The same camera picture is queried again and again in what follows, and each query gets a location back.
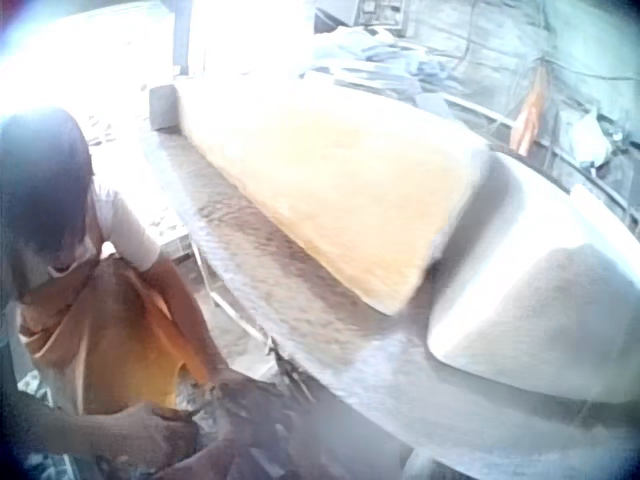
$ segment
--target white t-shirt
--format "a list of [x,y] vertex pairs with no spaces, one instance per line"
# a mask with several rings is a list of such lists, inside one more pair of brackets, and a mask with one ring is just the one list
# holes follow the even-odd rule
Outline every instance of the white t-shirt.
[[[110,242],[116,253],[127,260],[136,270],[144,272],[148,270],[160,255],[160,246],[147,233],[138,218],[131,211],[122,195],[106,185],[94,179],[91,195],[96,206],[98,225],[102,230],[105,242]],[[0,237],[0,248],[8,244]],[[93,245],[86,235],[84,241],[78,246],[75,253],[75,263],[64,273],[58,273],[46,265],[34,255],[28,257],[28,265],[25,265],[26,277],[31,287],[36,287],[50,277],[61,277],[73,270],[83,260],[96,253]],[[7,252],[2,251],[2,265],[0,268],[0,288],[3,291],[3,302],[0,305],[0,346],[7,341],[5,308],[9,298],[14,296],[14,288],[9,275],[9,262]]]

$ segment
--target person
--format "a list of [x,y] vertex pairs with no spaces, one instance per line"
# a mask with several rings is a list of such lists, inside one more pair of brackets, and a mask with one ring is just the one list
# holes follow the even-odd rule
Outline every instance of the person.
[[[102,255],[107,241],[117,255]],[[151,469],[193,453],[196,426],[173,409],[178,369],[214,385],[242,375],[173,263],[94,178],[65,110],[0,126],[0,247],[0,309],[17,303],[20,339],[58,407],[17,390],[4,315],[0,402],[12,445]]]

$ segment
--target dark hair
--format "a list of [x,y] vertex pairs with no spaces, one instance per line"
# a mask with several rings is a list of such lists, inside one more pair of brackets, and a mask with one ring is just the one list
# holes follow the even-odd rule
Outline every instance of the dark hair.
[[89,146],[65,110],[20,113],[0,126],[2,223],[38,252],[59,252],[84,222],[92,176]]

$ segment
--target apron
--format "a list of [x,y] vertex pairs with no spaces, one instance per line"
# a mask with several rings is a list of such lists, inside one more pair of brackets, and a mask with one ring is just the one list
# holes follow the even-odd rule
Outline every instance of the apron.
[[100,258],[104,239],[93,198],[89,204],[93,257],[33,289],[24,288],[19,265],[12,269],[20,338],[69,413],[111,414],[141,401],[173,407],[179,369],[186,365],[200,383],[206,370],[158,293],[123,259]]

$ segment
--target table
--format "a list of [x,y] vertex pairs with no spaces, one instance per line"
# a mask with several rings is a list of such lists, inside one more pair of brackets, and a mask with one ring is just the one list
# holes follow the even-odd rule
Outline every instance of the table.
[[[339,285],[185,137],[145,133],[142,142],[193,241],[248,314],[302,368],[399,439],[473,476],[490,468],[492,478],[560,468],[593,474],[610,465],[603,459],[632,454],[625,429],[601,418],[585,427],[582,404],[438,362],[424,348],[428,282],[403,313],[380,314]],[[592,428],[594,421],[600,426]]]

